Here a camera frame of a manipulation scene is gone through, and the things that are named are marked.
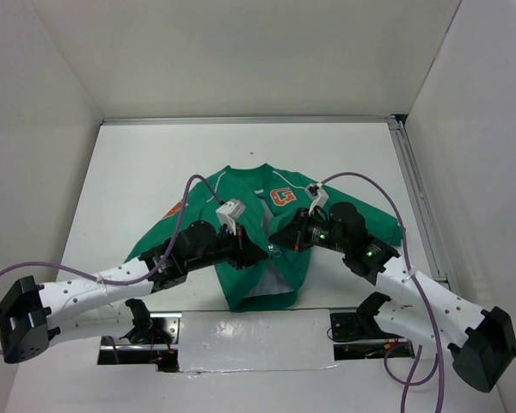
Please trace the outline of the green zip jacket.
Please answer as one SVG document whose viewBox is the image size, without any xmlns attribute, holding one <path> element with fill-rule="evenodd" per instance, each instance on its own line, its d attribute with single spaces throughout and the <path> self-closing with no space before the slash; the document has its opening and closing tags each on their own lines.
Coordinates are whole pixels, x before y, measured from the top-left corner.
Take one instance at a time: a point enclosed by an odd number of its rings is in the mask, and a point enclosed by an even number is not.
<svg viewBox="0 0 516 413">
<path fill-rule="evenodd" d="M 305 192 L 313 179 L 298 172 L 276 169 L 264 163 L 238 170 L 226 166 L 192 187 L 133 246 L 133 259 L 169 240 L 175 229 L 185 230 L 197 220 L 219 226 L 217 198 L 237 199 L 245 211 L 239 218 L 253 243 L 267 251 L 267 260 L 237 270 L 227 263 L 215 271 L 225 301 L 233 312 L 278 311 L 294 305 L 308 274 L 311 253 L 291 252 L 268 242 L 269 236 L 289 224 L 299 208 L 311 203 Z"/>
</svg>

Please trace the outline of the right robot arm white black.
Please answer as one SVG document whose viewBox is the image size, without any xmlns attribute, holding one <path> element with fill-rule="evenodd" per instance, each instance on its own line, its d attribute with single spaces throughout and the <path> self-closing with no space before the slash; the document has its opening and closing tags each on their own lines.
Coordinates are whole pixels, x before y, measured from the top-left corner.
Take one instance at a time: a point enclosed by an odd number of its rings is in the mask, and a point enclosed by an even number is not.
<svg viewBox="0 0 516 413">
<path fill-rule="evenodd" d="M 294 252 L 322 247 L 341 253 L 345 266 L 374 288 L 357 309 L 361 333 L 385 332 L 445 352 L 457 376 L 477 391 L 492 391 L 516 358 L 507 312 L 486 310 L 408 269 L 396 249 L 366 229 L 365 218 L 349 202 L 334 204 L 327 218 L 300 208 L 269 240 Z"/>
</svg>

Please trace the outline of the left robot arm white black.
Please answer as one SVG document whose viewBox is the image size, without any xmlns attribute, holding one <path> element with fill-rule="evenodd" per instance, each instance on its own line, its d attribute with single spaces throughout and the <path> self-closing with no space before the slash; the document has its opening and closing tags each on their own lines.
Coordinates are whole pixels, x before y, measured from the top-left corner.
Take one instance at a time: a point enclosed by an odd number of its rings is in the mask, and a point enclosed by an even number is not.
<svg viewBox="0 0 516 413">
<path fill-rule="evenodd" d="M 143 297 L 180 285 L 192 271 L 220 263 L 242 270 L 266 259 L 242 225 L 230 231 L 198 220 L 176 238 L 91 279 L 39 284 L 33 276 L 22 277 L 0 301 L 3 360 L 18 364 L 88 336 L 145 342 L 154 324 Z"/>
</svg>

